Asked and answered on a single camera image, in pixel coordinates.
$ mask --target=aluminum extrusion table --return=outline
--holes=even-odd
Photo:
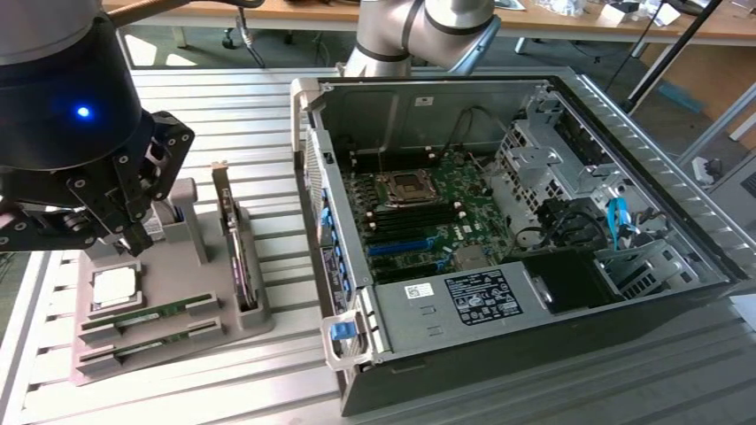
[[[0,350],[1,422],[756,421],[756,334],[727,298],[628,344],[360,416],[339,417],[336,377],[324,363],[317,334],[320,311],[289,158],[289,81],[325,73],[133,72],[144,108],[173,112],[196,132],[181,176],[192,176],[200,185],[200,211],[215,208],[207,165],[229,161],[233,194],[253,218],[276,328],[168,364],[75,387],[67,373],[77,252],[37,252]]]

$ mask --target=power supply label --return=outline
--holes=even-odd
[[[471,326],[523,314],[501,270],[445,280],[461,322]]]

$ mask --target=blue cable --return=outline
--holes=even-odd
[[[615,242],[615,251],[619,250],[619,232],[623,226],[628,226],[632,231],[636,231],[629,211],[627,210],[627,201],[623,197],[609,199],[609,205],[605,209],[605,221],[609,227],[609,234]]]

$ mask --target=wooden desk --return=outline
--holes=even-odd
[[[136,0],[103,0],[107,11]],[[588,4],[585,14],[569,18],[547,11],[535,5],[533,0],[523,0],[525,11],[503,11],[497,14],[503,20],[499,36],[548,38],[568,40],[600,40],[608,42],[633,42],[643,32],[647,21],[629,22],[608,26],[596,21],[601,6]],[[145,19],[140,24],[185,27],[232,27],[236,9],[227,5],[199,2]],[[359,7],[353,4],[333,2],[323,4],[317,0],[293,5],[285,0],[267,0],[264,5],[247,11],[251,28],[312,29],[355,31],[357,29]],[[683,15],[668,27],[652,27],[648,31],[648,43],[672,43],[689,26],[693,18]],[[756,17],[745,11],[723,3],[709,18],[699,35],[696,44],[729,46],[756,46]]]

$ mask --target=silver robot arm joint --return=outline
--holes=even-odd
[[[492,0],[363,0],[357,45],[343,74],[408,76],[417,56],[467,75],[501,25]]]

